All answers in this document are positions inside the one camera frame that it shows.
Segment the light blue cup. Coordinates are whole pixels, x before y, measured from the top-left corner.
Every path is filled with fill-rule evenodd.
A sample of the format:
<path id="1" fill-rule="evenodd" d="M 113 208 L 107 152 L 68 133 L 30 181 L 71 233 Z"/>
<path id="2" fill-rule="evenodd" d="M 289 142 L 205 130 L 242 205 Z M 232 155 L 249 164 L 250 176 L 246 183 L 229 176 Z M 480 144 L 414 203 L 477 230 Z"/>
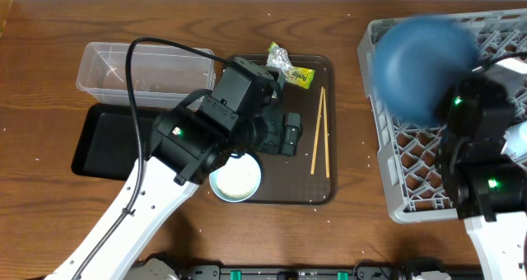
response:
<path id="1" fill-rule="evenodd" d="M 524 121 L 509 127 L 505 132 L 504 139 L 506 143 L 501 153 L 513 161 L 521 158 L 526 154 L 527 123 Z"/>

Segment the large blue bowl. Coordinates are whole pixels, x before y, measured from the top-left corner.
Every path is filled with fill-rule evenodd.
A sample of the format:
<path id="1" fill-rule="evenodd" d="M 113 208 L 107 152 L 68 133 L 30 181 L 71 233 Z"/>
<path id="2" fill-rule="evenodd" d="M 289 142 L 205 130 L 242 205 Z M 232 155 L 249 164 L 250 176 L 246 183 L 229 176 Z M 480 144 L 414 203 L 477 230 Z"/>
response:
<path id="1" fill-rule="evenodd" d="M 415 16 L 389 29 L 375 47 L 372 78 L 379 98 L 401 119 L 431 125 L 446 92 L 478 64 L 470 31 L 438 16 Z"/>

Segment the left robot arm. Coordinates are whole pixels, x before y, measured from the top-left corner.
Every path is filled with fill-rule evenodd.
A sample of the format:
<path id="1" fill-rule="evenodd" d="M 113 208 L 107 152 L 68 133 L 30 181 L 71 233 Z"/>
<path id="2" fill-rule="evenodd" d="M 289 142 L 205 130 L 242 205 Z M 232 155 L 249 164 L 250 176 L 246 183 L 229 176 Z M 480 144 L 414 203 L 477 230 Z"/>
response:
<path id="1" fill-rule="evenodd" d="M 214 90 L 160 114 L 116 199 L 51 279 L 122 279 L 165 220 L 212 177 L 248 197 L 263 173 L 253 152 L 295 156 L 301 116 L 277 112 L 283 71 L 236 57 Z"/>

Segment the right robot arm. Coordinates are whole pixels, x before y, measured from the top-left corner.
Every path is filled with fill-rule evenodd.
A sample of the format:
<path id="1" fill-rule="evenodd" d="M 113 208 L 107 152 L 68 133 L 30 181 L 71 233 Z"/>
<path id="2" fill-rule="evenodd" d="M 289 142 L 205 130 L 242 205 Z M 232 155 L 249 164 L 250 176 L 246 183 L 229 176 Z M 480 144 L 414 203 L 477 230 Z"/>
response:
<path id="1" fill-rule="evenodd" d="M 504 153 L 525 75 L 502 63 L 472 72 L 440 106 L 436 168 L 486 279 L 526 277 L 526 172 Z"/>

